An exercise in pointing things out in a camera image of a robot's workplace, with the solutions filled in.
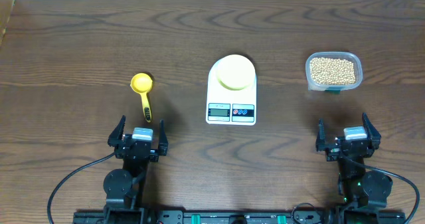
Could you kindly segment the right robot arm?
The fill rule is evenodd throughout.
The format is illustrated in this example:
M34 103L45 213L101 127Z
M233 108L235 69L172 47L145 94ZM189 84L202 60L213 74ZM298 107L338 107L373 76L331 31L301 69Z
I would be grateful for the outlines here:
M362 126L345 129L343 136L326 140L325 125L319 121L315 141L318 152L325 152L328 162L339 167L339 194L344 203L329 209L324 223L404 223L403 212L387 211L387 198L393 181L388 174L366 168L364 159L371 157L381 143L381 134L362 114Z

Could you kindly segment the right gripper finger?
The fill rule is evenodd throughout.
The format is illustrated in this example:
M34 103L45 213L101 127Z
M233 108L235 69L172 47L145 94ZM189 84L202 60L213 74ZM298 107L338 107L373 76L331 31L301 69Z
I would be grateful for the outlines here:
M315 147L317 152L328 152L330 144L326 142L325 127L322 119L319 119L318 133L315 141Z
M381 144L381 134L372 125L371 121L369 120L365 112L362 113L362 121L363 121L363 127L367 133L368 141L371 143L371 146L373 147L374 150L379 149L379 145Z

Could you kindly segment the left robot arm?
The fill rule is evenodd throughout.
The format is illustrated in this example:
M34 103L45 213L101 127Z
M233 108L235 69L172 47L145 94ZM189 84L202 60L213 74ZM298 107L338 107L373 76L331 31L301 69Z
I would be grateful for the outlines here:
M135 128L131 134L124 134L125 122L126 117L122 116L108 137L108 145L114 149L113 156L121 159L123 166L112 170L104 179L104 222L156 223L155 212L143 207L140 199L148 165L167 155L169 142L164 121L159 123L159 143L156 148L152 147L152 129Z

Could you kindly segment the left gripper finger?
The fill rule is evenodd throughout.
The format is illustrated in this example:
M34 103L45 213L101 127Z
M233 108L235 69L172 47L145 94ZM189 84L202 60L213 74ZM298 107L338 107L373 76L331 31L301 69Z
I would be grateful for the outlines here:
M114 130L108 137L108 145L110 147L118 147L119 145L123 144L125 122L126 122L126 117L123 115L118 125L114 128Z
M160 121L159 129L159 144L158 144L158 154L160 156L166 156L169 147L169 142L165 133L164 120Z

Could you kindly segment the yellow measuring scoop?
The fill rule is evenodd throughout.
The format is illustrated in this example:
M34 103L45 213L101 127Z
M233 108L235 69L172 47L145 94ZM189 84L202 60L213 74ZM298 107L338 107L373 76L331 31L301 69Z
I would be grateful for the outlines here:
M152 112L147 95L153 87L153 80L151 79L150 75L146 73L138 73L132 77L130 81L130 87L134 92L141 96L144 118L147 122L151 122Z

